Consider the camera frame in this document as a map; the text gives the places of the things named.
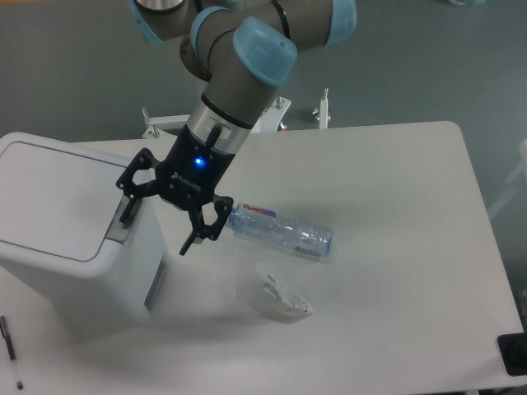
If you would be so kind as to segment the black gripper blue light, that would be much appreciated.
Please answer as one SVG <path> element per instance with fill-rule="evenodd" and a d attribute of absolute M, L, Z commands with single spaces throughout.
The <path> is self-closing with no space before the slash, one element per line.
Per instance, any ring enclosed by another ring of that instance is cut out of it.
<path fill-rule="evenodd" d="M 149 149 L 142 148 L 116 181 L 116 187 L 127 199 L 119 221 L 124 224 L 143 198 L 159 194 L 165 201 L 188 211 L 192 230 L 180 249 L 181 256 L 192 244 L 202 243 L 205 239 L 216 241 L 233 208 L 232 197 L 215 195 L 216 186 L 235 157 L 213 147 L 221 130 L 218 124 L 215 125 L 212 135 L 203 142 L 187 127 L 183 128 L 162 162 Z M 150 169 L 155 170 L 155 179 L 143 184 L 133 181 L 139 170 Z M 203 205 L 210 202 L 217 218 L 212 224 L 206 224 Z"/>

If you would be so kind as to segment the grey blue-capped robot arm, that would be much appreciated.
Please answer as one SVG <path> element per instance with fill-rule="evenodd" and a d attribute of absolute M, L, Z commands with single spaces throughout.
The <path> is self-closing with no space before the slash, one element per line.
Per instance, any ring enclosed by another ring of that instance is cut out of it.
<path fill-rule="evenodd" d="M 215 240 L 233 208 L 216 186 L 299 52 L 349 38 L 353 1 L 270 1 L 232 10 L 209 1 L 132 1 L 147 41 L 188 36 L 207 86 L 166 158 L 142 149 L 117 180 L 125 222 L 143 198 L 158 196 L 186 211 L 189 244 Z"/>

